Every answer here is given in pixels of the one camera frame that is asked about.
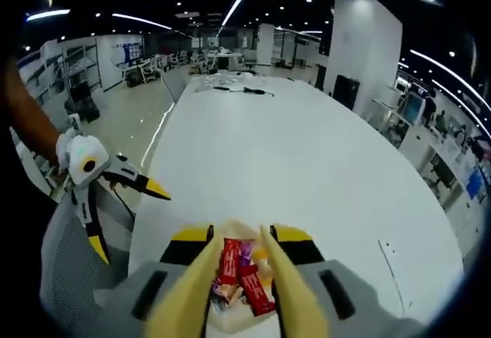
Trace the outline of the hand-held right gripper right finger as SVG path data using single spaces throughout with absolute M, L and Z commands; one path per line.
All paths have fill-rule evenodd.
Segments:
M 282 337 L 405 337 L 407 321 L 340 261 L 327 261 L 311 236 L 280 224 L 268 230 L 272 293 Z

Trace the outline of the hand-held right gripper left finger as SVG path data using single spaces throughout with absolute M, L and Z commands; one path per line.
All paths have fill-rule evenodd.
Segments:
M 214 227 L 178 231 L 157 262 L 143 264 L 110 296 L 108 337 L 204 337 L 216 269 Z

